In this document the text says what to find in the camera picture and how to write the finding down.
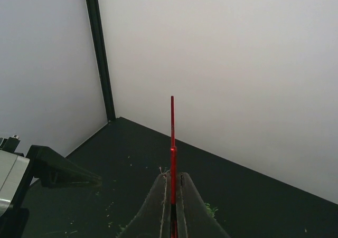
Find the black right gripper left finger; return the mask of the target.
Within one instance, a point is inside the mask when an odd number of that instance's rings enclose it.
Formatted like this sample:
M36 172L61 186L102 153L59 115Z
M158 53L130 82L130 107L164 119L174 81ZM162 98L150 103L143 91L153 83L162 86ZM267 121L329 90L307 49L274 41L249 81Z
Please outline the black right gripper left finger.
M171 236L171 176L159 174L140 210L119 237L160 238Z

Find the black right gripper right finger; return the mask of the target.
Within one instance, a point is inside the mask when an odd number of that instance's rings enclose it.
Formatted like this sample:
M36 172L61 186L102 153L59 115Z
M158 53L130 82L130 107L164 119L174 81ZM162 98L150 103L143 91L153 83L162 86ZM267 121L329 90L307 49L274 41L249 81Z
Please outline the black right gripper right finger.
M177 237L218 238L228 233L211 216L188 173L181 173L176 189Z

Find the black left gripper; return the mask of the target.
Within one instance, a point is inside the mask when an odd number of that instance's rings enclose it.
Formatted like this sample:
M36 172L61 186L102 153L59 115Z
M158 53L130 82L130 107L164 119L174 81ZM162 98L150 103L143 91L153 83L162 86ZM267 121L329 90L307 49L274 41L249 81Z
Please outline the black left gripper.
M1 216L1 237L17 237L29 216L22 210L23 199L27 193L32 176L47 188L99 187L102 178L66 159L47 146L33 145L27 158L32 162L26 169L8 211Z

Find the red star tree topper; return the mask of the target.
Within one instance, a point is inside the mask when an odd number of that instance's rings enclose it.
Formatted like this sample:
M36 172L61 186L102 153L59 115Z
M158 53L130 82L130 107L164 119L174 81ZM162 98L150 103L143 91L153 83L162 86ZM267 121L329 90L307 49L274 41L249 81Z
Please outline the red star tree topper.
M177 237L176 223L176 147L175 147L175 120L174 96L171 96L171 237Z

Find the small green christmas tree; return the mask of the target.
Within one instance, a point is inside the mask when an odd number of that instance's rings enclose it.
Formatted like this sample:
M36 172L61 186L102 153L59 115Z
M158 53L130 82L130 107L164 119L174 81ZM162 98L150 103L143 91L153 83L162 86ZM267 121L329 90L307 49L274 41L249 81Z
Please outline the small green christmas tree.
M217 208L216 206L215 206L215 207L212 207L209 203L204 203L204 205L205 205L206 208L207 208L208 214L209 214L213 219L215 219L215 214L216 214L216 212L218 211L218 208ZM120 228L119 234L120 234L126 227L127 227L127 226L122 227L122 226L119 224L119 228Z

